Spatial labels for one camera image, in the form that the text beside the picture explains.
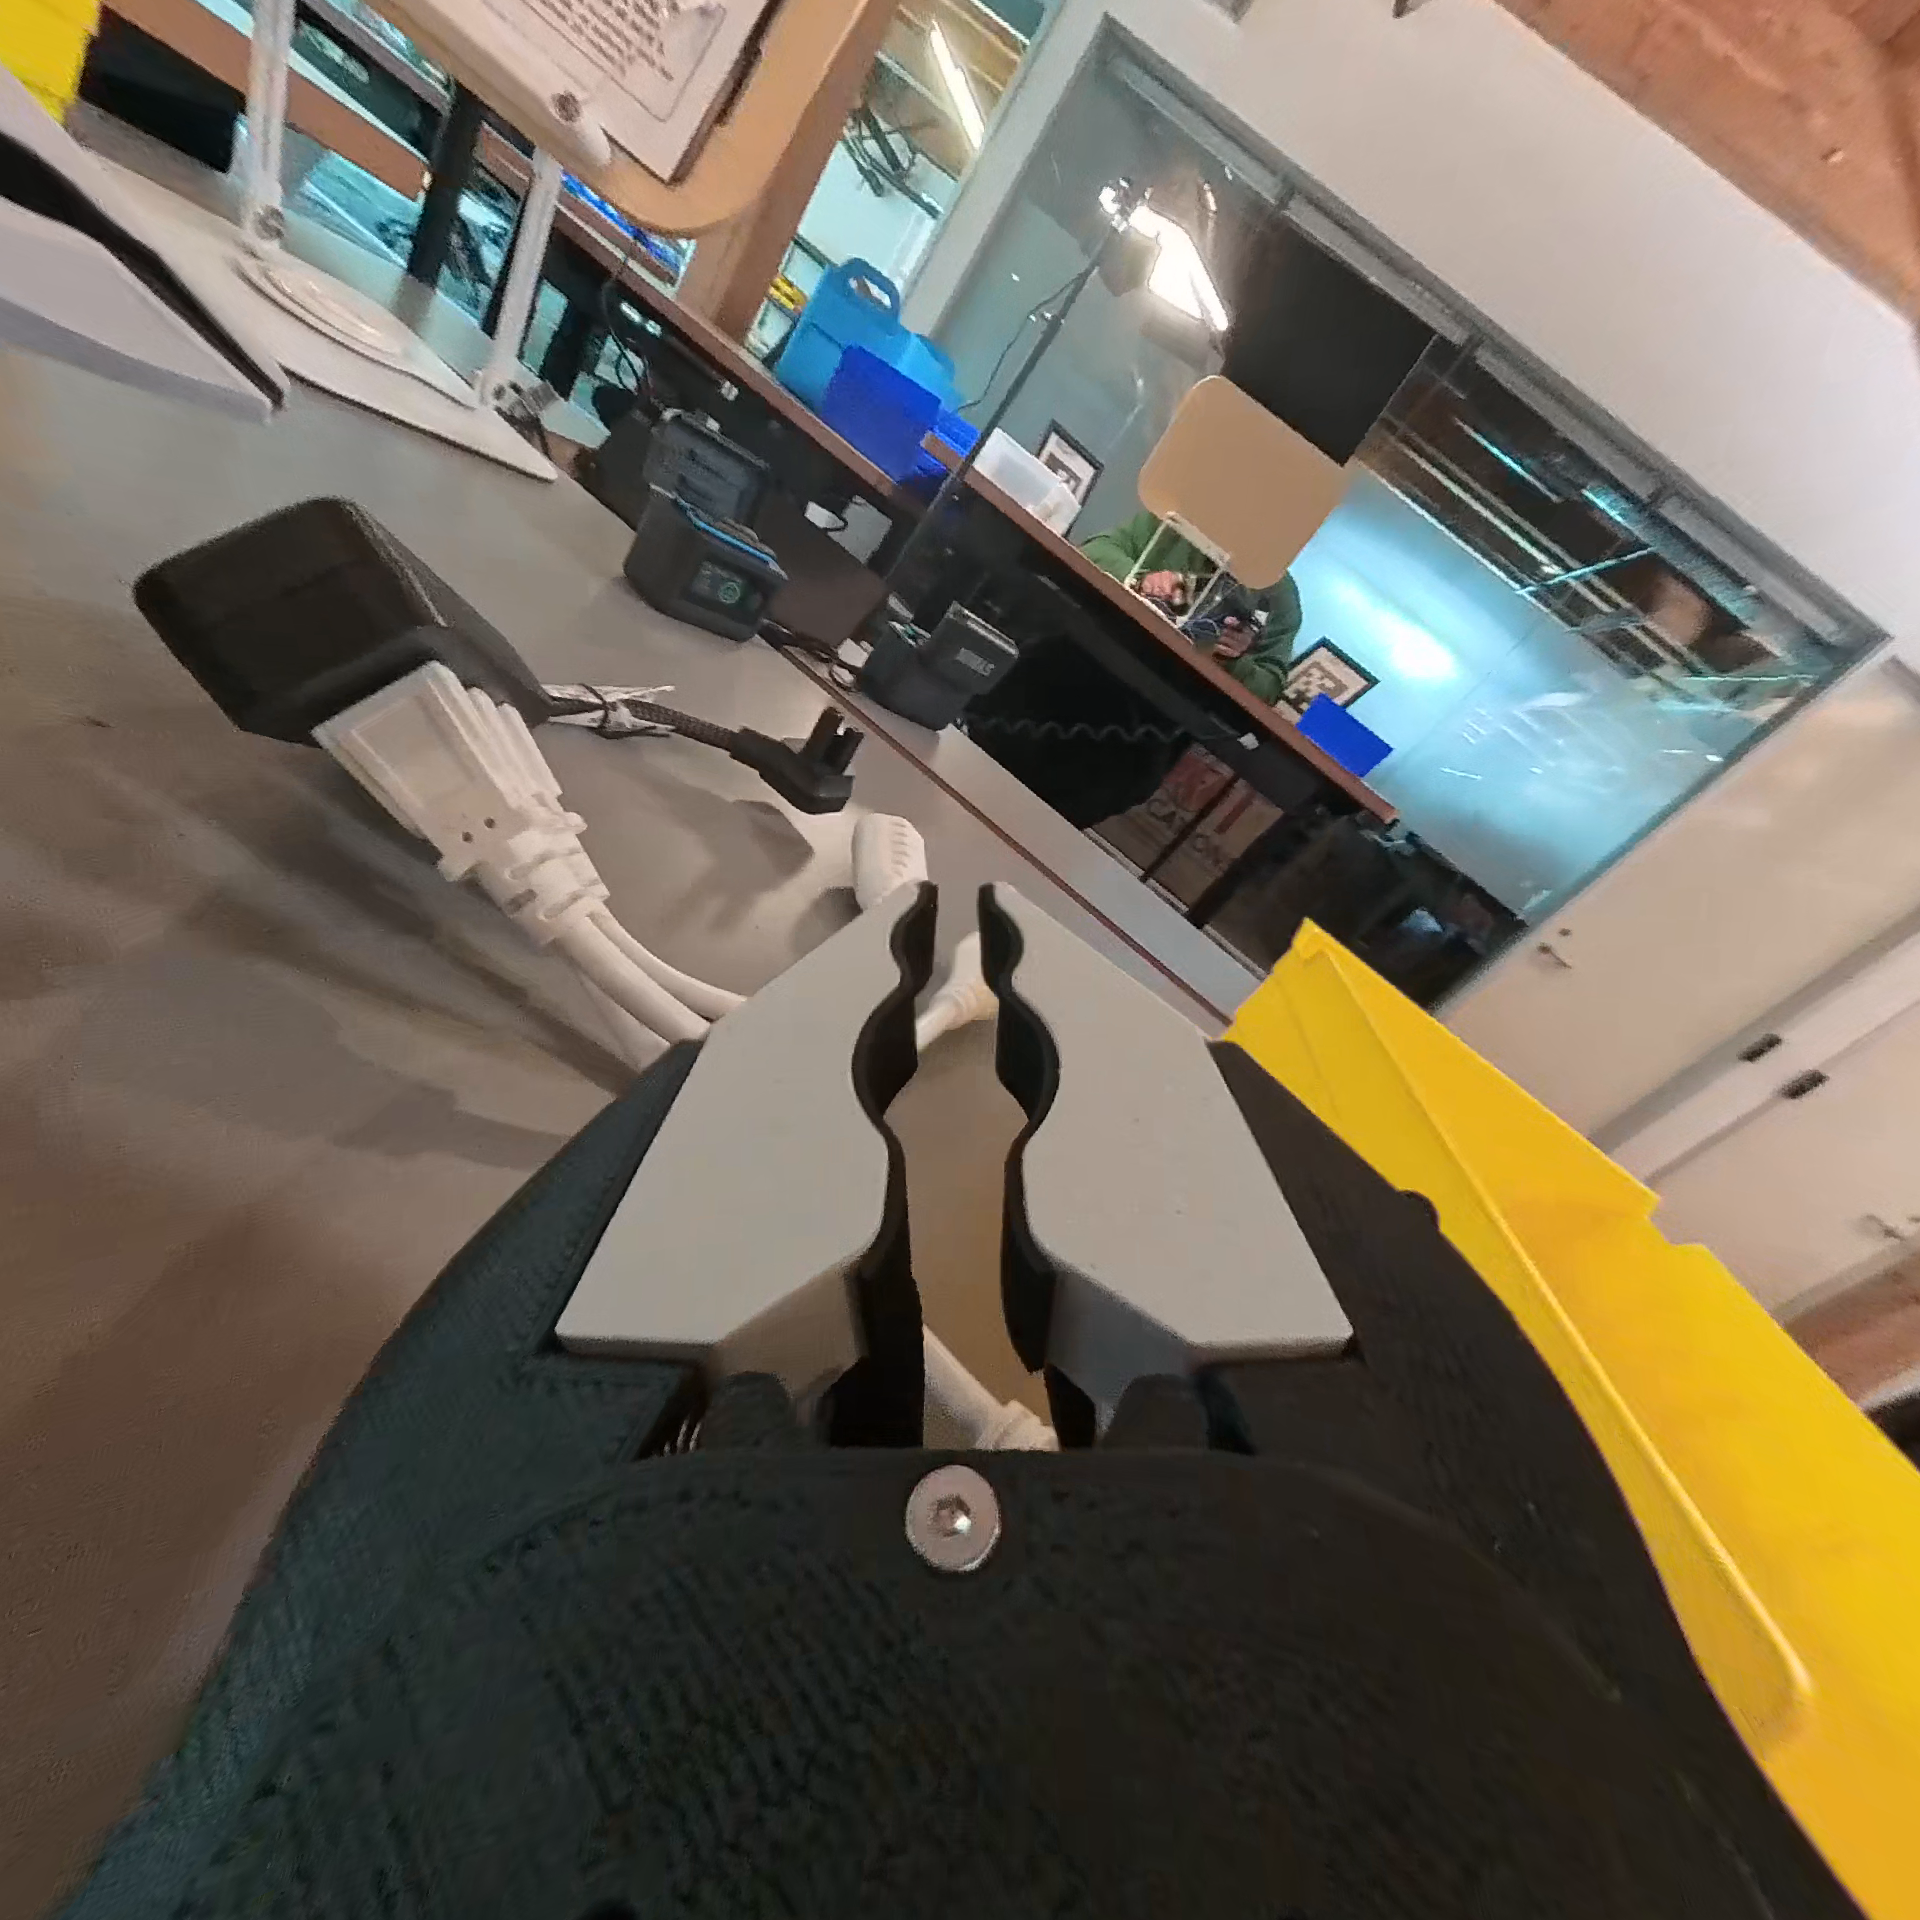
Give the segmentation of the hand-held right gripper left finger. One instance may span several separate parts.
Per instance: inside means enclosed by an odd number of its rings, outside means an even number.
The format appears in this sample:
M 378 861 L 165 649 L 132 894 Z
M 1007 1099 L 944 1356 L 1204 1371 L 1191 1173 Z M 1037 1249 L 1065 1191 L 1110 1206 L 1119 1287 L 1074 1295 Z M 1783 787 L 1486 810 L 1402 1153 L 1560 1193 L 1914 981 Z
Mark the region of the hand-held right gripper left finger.
M 925 1319 L 904 1155 L 938 888 L 907 883 L 691 1054 L 555 1338 L 572 1356 L 767 1376 L 828 1437 L 919 1448 Z

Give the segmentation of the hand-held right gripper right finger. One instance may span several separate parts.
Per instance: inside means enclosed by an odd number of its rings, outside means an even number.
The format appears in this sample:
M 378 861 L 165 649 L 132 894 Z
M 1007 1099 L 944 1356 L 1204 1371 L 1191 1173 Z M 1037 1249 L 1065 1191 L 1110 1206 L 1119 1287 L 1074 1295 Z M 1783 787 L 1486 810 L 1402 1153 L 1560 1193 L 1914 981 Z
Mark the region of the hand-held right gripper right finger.
M 1004 1165 L 1003 1316 L 1058 1433 L 1141 1381 L 1342 1356 L 1354 1326 L 1219 1044 L 1003 883 L 977 901 Z

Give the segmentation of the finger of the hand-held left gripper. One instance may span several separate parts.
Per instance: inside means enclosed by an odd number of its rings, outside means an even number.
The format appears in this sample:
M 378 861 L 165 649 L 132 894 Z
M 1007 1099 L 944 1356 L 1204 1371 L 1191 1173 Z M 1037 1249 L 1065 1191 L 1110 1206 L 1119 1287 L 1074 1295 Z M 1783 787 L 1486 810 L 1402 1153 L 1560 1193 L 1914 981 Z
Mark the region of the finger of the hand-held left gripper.
M 191 235 L 116 176 L 104 205 L 2 200 L 4 347 L 233 421 L 272 421 L 288 378 Z
M 2 73 L 2 200 L 104 205 L 112 180 L 10 70 Z

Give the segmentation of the black power strip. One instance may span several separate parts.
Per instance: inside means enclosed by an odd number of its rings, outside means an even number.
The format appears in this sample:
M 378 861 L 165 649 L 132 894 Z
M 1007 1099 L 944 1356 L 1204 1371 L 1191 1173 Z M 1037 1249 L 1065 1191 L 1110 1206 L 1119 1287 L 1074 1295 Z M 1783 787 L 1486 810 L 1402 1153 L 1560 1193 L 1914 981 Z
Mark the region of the black power strip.
M 245 734 L 311 749 L 339 714 L 441 664 L 541 728 L 559 705 L 510 641 L 365 509 L 320 496 L 142 572 L 132 602 Z

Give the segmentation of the black flat plug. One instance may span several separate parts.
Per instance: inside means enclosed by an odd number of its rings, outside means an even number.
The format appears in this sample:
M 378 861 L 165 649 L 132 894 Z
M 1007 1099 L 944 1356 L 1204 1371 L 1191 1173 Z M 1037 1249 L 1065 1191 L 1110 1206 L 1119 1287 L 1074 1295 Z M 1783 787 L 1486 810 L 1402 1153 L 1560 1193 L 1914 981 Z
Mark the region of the black flat plug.
M 864 739 L 842 708 L 828 705 L 804 736 L 774 741 L 763 780 L 800 814 L 838 814 L 853 802 L 853 761 Z

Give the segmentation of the white board stand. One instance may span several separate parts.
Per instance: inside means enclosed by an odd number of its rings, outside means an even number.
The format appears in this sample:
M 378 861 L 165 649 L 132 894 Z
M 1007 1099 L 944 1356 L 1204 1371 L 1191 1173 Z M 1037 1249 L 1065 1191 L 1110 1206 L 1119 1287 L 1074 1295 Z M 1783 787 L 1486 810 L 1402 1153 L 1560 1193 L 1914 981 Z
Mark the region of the white board stand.
M 285 247 L 282 147 L 293 84 L 294 3 L 253 5 L 247 152 L 238 173 L 242 219 L 236 274 L 276 310 L 271 334 L 294 351 L 301 382 L 374 416 L 475 453 L 539 482 L 559 480 L 552 458 L 503 412 L 516 397 L 510 331 L 532 312 L 551 240 L 564 161 L 605 162 L 612 147 L 572 76 L 559 37 L 530 5 L 420 5 L 427 37 L 484 96 L 516 98 L 541 135 L 521 236 L 508 255 L 506 295 L 478 380 L 468 382 L 388 306 L 311 267 Z

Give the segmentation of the cardboard box with red print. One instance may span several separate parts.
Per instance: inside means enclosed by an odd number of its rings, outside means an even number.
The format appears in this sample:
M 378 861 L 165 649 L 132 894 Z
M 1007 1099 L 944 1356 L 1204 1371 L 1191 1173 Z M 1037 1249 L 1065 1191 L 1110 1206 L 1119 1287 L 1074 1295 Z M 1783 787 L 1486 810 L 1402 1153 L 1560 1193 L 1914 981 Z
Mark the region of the cardboard box with red print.
M 1191 749 L 1147 800 L 1088 829 L 1088 837 L 1148 886 L 1192 909 L 1283 819 L 1283 808 L 1225 763 Z

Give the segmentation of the brown-edged desk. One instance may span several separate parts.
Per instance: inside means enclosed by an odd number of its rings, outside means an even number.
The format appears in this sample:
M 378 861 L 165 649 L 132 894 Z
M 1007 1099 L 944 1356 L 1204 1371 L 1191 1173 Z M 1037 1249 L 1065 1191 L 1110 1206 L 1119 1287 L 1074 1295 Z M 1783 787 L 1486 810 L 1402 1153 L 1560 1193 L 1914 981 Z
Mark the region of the brown-edged desk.
M 569 300 L 567 366 L 589 368 L 601 334 L 639 365 L 641 405 L 682 407 L 719 423 L 772 468 L 758 541 L 786 587 L 771 634 L 815 660 L 872 643 L 891 614 L 936 620 L 961 602 L 1021 650 L 1013 673 L 966 713 L 987 749 L 1037 773 L 1060 816 L 1121 814 L 1200 750 L 1281 808 L 1232 876 L 1189 911 L 1221 913 L 1249 874 L 1284 868 L 1337 826 L 1384 831 L 1390 805 L 1298 733 L 1163 612 L 1103 575 L 1014 501 L 968 470 L 961 493 L 921 524 L 930 496 L 892 484 L 778 385 L 767 365 L 689 312 L 624 255 L 598 210 L 564 193 L 546 274 Z

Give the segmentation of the dark blue bin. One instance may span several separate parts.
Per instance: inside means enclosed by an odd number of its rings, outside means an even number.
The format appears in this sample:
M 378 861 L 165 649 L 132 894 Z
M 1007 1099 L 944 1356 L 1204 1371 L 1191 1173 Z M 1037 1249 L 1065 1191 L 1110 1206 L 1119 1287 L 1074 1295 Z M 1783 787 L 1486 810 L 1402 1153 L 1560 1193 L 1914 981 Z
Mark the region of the dark blue bin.
M 1298 733 L 1345 773 L 1361 782 L 1372 780 L 1393 757 L 1393 745 L 1331 694 L 1316 694 L 1298 713 Z
M 981 442 L 978 429 L 946 409 L 938 390 L 864 347 L 841 354 L 819 419 L 891 484 L 927 499 Z

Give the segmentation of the black device with white print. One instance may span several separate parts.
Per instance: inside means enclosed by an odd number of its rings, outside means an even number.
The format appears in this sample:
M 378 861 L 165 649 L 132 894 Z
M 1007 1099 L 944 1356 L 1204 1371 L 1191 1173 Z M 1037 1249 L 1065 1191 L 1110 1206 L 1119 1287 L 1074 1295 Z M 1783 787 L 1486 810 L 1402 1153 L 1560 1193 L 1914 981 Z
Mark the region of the black device with white print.
M 1019 644 L 952 601 L 922 626 L 904 614 L 877 620 L 855 691 L 868 703 L 930 733 L 961 722 L 1021 660 Z

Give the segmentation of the glass partition window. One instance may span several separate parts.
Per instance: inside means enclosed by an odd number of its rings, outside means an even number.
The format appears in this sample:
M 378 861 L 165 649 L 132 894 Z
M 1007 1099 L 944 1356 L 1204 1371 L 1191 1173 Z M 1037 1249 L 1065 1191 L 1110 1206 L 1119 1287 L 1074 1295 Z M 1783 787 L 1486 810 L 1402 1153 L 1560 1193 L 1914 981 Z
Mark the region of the glass partition window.
M 1300 646 L 1407 829 L 1570 901 L 1909 624 L 1909 329 L 1496 5 L 990 5 L 966 200 L 1139 174 L 1226 302 L 1216 368 L 1357 479 Z

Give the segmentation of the bare plywood board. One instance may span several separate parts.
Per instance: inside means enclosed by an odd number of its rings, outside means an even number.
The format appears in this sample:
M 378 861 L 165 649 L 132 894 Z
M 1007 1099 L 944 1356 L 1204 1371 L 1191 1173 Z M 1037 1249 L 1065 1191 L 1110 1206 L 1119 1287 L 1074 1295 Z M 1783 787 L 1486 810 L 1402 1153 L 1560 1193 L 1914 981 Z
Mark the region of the bare plywood board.
M 1349 494 L 1331 458 L 1232 380 L 1213 375 L 1174 411 L 1137 479 L 1144 512 L 1243 589 L 1275 589 Z

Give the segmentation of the white plastic box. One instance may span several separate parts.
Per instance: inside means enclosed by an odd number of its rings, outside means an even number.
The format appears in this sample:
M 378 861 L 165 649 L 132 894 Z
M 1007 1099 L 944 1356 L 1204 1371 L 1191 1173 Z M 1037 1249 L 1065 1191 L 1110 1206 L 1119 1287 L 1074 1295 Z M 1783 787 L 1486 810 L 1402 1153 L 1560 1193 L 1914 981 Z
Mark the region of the white plastic box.
M 1017 442 L 1004 429 L 993 429 L 974 448 L 973 476 L 1004 494 L 1017 509 L 1058 536 L 1072 532 L 1081 496 L 1072 475 Z

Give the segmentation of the light blue plastic case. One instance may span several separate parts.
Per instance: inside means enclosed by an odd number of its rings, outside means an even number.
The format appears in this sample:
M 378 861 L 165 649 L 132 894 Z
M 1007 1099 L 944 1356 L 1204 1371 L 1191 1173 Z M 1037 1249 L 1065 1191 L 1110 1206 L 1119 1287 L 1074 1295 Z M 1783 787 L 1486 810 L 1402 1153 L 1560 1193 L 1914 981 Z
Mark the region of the light blue plastic case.
M 908 329 L 900 317 L 900 289 L 871 261 L 853 256 L 824 273 L 771 362 L 780 387 L 816 415 L 853 349 L 956 405 L 954 365 L 944 349 Z

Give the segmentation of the studio light on stand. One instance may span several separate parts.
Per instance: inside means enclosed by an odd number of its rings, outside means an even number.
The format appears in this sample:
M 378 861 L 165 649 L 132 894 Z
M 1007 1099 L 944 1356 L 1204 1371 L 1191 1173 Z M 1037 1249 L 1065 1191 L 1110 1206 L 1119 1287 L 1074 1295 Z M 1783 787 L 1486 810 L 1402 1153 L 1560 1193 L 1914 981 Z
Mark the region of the studio light on stand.
M 958 415 L 1037 455 L 1058 421 L 1105 472 L 1069 536 L 1084 542 L 1141 509 L 1141 468 L 1189 388 L 1219 366 L 1225 293 L 1191 231 L 1133 171 L 1060 162 L 966 200 L 932 245 L 908 318 L 954 366 Z

